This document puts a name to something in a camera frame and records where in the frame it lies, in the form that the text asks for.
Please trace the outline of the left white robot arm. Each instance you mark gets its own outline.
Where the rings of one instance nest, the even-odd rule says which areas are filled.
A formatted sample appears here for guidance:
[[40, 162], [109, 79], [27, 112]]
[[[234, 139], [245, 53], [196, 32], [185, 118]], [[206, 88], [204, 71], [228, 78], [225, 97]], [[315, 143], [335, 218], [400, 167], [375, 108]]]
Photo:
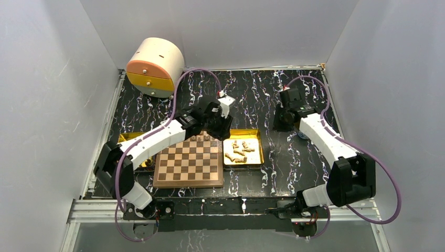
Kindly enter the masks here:
[[202, 131], [217, 140], [229, 138], [232, 122], [229, 113], [234, 103], [230, 96], [203, 97], [196, 105], [174, 110], [166, 122], [139, 137], [122, 143], [105, 143], [93, 172], [118, 201], [118, 209], [125, 211], [126, 203], [130, 203], [143, 218], [153, 217], [157, 210], [155, 199], [135, 181], [134, 171], [149, 157]]

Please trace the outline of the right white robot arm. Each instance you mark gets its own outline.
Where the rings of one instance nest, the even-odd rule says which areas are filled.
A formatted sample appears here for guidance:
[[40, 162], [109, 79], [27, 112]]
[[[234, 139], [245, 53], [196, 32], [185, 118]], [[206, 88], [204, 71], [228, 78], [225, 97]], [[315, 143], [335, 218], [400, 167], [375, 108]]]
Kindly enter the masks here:
[[286, 88], [279, 95], [280, 104], [276, 106], [273, 129], [289, 132], [298, 128], [331, 166], [325, 184], [297, 192], [294, 203], [296, 212], [302, 217], [310, 217], [319, 206], [342, 207], [374, 197], [375, 161], [341, 142], [340, 137], [322, 119], [320, 110], [307, 104], [297, 88]]

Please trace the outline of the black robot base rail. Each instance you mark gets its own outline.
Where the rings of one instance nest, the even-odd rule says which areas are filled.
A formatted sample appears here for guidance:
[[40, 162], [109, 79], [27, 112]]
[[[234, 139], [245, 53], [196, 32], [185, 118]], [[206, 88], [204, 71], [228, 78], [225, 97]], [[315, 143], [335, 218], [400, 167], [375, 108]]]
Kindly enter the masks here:
[[297, 209], [294, 197], [172, 197], [158, 198], [143, 212], [132, 204], [126, 221], [153, 222], [160, 232], [183, 230], [272, 230], [313, 236], [319, 221], [327, 219], [323, 207]]

